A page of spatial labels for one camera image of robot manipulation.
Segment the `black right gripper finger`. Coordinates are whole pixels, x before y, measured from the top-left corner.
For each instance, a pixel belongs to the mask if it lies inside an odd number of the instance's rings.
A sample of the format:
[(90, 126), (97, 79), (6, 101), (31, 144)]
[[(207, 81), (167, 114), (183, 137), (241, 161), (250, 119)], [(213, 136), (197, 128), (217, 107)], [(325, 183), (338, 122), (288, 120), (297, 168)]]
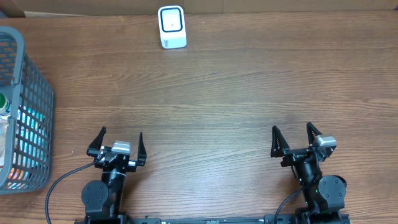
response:
[(310, 145), (318, 145), (318, 140), (322, 133), (311, 123), (307, 123), (308, 143)]
[(272, 127), (271, 157), (283, 157), (290, 146), (277, 126)]

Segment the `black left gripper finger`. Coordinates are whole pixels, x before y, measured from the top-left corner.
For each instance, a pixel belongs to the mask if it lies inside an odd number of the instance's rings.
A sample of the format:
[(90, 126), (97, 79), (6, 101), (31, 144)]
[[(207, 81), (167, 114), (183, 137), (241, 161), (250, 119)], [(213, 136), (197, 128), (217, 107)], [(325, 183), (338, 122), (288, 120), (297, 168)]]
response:
[(143, 142), (143, 135), (142, 132), (140, 132), (138, 151), (137, 151), (137, 166), (145, 166), (146, 159), (147, 159), (147, 153)]
[(86, 154), (88, 156), (97, 157), (98, 155), (101, 154), (101, 147), (105, 134), (106, 134), (106, 127), (103, 126), (97, 137), (95, 137), (95, 139), (88, 146), (86, 151)]

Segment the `green lid white jar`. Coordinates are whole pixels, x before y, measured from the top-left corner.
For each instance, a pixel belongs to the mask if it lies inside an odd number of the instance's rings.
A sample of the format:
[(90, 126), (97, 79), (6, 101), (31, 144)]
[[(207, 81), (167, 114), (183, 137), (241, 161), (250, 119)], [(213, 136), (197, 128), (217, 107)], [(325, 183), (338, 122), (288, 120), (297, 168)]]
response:
[(7, 98), (5, 95), (0, 93), (0, 115), (1, 116), (8, 116), (11, 113), (11, 105), (12, 101)]

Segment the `teal wet wipes pack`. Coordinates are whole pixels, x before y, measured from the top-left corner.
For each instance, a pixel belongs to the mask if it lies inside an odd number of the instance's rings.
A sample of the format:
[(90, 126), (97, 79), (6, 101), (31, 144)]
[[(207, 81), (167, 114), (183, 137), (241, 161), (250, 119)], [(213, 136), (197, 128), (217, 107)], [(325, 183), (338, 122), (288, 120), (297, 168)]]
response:
[(48, 161), (49, 139), (44, 126), (45, 116), (23, 106), (18, 109), (16, 136), (20, 150), (26, 154)]

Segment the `orange tissue pack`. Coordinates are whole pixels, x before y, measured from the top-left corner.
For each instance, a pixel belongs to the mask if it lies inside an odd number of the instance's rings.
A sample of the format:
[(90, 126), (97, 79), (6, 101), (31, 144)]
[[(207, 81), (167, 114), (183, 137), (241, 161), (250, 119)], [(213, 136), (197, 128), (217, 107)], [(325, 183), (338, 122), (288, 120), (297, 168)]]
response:
[(12, 168), (9, 174), (9, 182), (6, 184), (7, 189), (23, 189), (25, 183), (22, 180), (26, 180), (29, 177), (29, 173), (24, 170)]

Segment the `clear beige snack bag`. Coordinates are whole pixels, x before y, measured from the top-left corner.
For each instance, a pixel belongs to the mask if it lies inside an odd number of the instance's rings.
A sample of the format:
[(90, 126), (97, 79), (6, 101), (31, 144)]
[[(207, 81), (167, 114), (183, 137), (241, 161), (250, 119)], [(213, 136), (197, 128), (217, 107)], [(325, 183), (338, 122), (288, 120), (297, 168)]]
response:
[(6, 151), (6, 137), (7, 137), (7, 128), (9, 126), (9, 118), (10, 115), (1, 116), (1, 129), (0, 129), (0, 169), (2, 170), (4, 167), (4, 159), (5, 159), (5, 151)]

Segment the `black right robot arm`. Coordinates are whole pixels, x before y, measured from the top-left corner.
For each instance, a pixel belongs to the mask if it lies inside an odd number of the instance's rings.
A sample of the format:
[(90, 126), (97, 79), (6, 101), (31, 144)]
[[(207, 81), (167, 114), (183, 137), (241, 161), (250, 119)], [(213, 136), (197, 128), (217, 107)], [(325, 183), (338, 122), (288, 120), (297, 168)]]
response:
[[(289, 195), (278, 207), (271, 223), (342, 224), (349, 223), (348, 215), (341, 214), (345, 207), (347, 182), (339, 175), (323, 175), (320, 163), (330, 157), (336, 148), (336, 139), (322, 134), (311, 122), (307, 123), (308, 147), (291, 149), (277, 126), (272, 127), (271, 157), (280, 157), (282, 167), (290, 167), (300, 188)], [(295, 213), (283, 215), (284, 205), (302, 193), (305, 206)]]

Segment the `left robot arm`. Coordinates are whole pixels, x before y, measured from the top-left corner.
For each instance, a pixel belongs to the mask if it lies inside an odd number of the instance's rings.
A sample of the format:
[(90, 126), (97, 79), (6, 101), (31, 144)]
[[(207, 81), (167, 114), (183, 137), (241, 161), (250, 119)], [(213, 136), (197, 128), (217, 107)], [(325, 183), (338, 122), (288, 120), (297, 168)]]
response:
[(93, 165), (102, 170), (100, 180), (87, 183), (81, 191), (85, 205), (85, 223), (132, 223), (131, 217), (121, 211), (124, 183), (128, 172), (135, 172), (145, 166), (147, 153), (143, 136), (139, 136), (137, 159), (130, 159), (131, 145), (115, 141), (112, 146), (103, 146), (106, 127), (87, 149), (87, 155), (94, 158)]

